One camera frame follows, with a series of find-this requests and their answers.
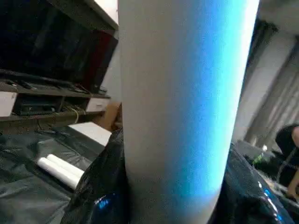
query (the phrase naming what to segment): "white drawer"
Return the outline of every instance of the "white drawer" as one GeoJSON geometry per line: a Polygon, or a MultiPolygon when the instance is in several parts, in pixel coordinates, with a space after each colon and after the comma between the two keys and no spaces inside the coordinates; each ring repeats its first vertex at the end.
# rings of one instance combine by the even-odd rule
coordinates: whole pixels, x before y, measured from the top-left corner
{"type": "Polygon", "coordinates": [[[86,112],[104,111],[110,99],[91,98],[88,102],[86,112]]]}
{"type": "Polygon", "coordinates": [[[15,92],[0,92],[0,117],[10,116],[16,98],[17,93],[15,92]]]}

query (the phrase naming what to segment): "black plastic bag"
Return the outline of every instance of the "black plastic bag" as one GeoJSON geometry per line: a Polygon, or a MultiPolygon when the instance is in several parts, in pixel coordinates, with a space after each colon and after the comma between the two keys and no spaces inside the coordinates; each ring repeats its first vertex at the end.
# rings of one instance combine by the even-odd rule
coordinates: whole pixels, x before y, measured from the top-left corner
{"type": "Polygon", "coordinates": [[[213,224],[293,224],[264,179],[232,146],[213,224]]]}
{"type": "Polygon", "coordinates": [[[84,172],[61,224],[127,224],[128,184],[122,130],[84,172]]]}

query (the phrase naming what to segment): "tv screen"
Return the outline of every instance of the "tv screen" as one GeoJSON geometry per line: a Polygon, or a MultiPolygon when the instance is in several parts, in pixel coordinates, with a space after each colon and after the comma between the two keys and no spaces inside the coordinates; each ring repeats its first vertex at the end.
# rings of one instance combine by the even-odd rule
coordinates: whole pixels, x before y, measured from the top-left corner
{"type": "Polygon", "coordinates": [[[78,81],[100,66],[101,32],[87,29],[46,0],[2,0],[0,69],[78,81]]]}

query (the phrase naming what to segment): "white cylinder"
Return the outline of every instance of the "white cylinder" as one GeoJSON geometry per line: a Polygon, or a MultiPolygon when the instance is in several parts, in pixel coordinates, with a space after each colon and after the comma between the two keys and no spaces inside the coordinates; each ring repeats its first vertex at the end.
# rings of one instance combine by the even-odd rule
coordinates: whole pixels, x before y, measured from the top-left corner
{"type": "Polygon", "coordinates": [[[76,175],[77,177],[81,178],[81,176],[83,175],[84,171],[69,164],[68,162],[58,158],[57,156],[53,155],[53,154],[49,154],[47,156],[47,159],[50,160],[53,163],[56,163],[57,165],[59,165],[60,167],[62,167],[63,169],[67,170],[68,172],[76,175]]]}
{"type": "Polygon", "coordinates": [[[132,224],[205,224],[218,200],[259,0],[120,0],[132,224]]]}
{"type": "Polygon", "coordinates": [[[44,157],[40,158],[37,161],[37,165],[72,189],[75,189],[77,184],[79,183],[79,177],[68,172],[67,170],[61,168],[59,165],[49,161],[44,157]]]}

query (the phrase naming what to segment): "black plastic sheet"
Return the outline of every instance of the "black plastic sheet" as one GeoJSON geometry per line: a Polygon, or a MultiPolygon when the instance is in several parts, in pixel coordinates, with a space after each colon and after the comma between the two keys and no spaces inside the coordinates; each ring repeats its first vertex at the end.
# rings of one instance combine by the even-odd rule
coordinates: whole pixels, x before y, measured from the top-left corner
{"type": "Polygon", "coordinates": [[[0,136],[0,223],[58,224],[73,190],[36,165],[54,154],[86,170],[104,149],[70,129],[0,136]]]}
{"type": "MultiPolygon", "coordinates": [[[[238,147],[238,152],[243,152],[242,147],[238,147]]],[[[247,156],[245,153],[246,160],[252,164],[253,160],[257,158],[262,151],[257,151],[255,154],[253,154],[251,157],[247,156]]],[[[277,152],[272,152],[271,154],[264,153],[264,156],[262,159],[254,164],[255,169],[259,170],[259,172],[262,172],[264,175],[266,175],[268,178],[276,181],[277,174],[279,172],[280,166],[283,165],[284,160],[286,158],[277,152]]],[[[284,185],[285,187],[288,186],[288,183],[290,181],[290,177],[292,175],[290,174],[290,170],[293,169],[293,173],[296,173],[296,169],[291,168],[289,166],[285,166],[283,172],[280,175],[279,184],[284,185]]],[[[280,202],[283,204],[284,208],[288,211],[288,213],[291,215],[295,223],[299,223],[299,205],[291,201],[289,198],[286,198],[284,195],[278,195],[277,196],[280,200],[280,202]]]]}
{"type": "MultiPolygon", "coordinates": [[[[103,150],[70,128],[1,136],[0,223],[126,223],[122,134],[114,133],[103,150]],[[48,154],[86,170],[75,193],[36,165],[37,159],[48,154]]],[[[232,147],[211,223],[294,222],[264,180],[232,147]]]]}
{"type": "Polygon", "coordinates": [[[268,184],[233,146],[215,213],[215,223],[294,223],[268,184]]]}

